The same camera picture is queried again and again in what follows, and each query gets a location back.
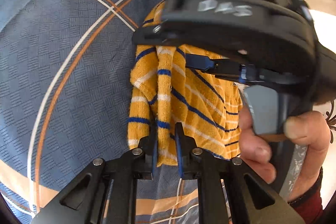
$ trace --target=blue gripper pad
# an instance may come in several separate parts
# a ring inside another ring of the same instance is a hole
[[[178,134],[175,134],[175,144],[176,144],[176,155],[177,155],[177,166],[180,177],[183,177],[183,162],[182,162],[182,148],[180,143],[180,138]]]

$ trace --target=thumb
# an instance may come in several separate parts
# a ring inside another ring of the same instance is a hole
[[[300,176],[313,178],[325,160],[330,143],[330,129],[318,111],[289,117],[284,126],[285,135],[293,143],[308,145]]]

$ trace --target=finger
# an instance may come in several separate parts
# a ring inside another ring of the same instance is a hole
[[[317,111],[290,117],[285,123],[285,135],[295,144],[308,145],[300,176],[310,179],[319,172],[330,143],[330,129]]]
[[[252,116],[247,107],[243,107],[239,112],[239,127],[241,130],[252,127]]]
[[[241,156],[259,163],[269,162],[272,152],[270,146],[262,138],[256,136],[252,129],[242,130],[239,136]]]
[[[267,183],[272,183],[275,180],[277,173],[272,164],[261,164],[256,161],[246,159],[243,156],[241,156],[241,158]]]

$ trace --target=human hand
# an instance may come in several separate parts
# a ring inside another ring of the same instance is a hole
[[[239,146],[241,158],[267,183],[275,180],[276,170],[269,163],[271,148],[252,129],[252,117],[248,108],[239,112],[241,135]],[[297,117],[289,117],[284,133],[293,143],[308,145],[306,158],[288,201],[303,195],[316,182],[320,168],[327,155],[330,143],[330,129],[320,112],[311,111]]]

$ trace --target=yellow striped towel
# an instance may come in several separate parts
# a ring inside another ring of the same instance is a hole
[[[164,2],[146,17],[144,24],[160,22]],[[234,83],[185,68],[185,53],[221,58],[220,55],[182,45],[139,45],[130,81],[133,94],[128,123],[130,149],[149,134],[150,116],[157,122],[157,165],[177,165],[174,125],[182,122],[184,133],[198,147],[230,159],[239,155],[238,111],[242,101]]]

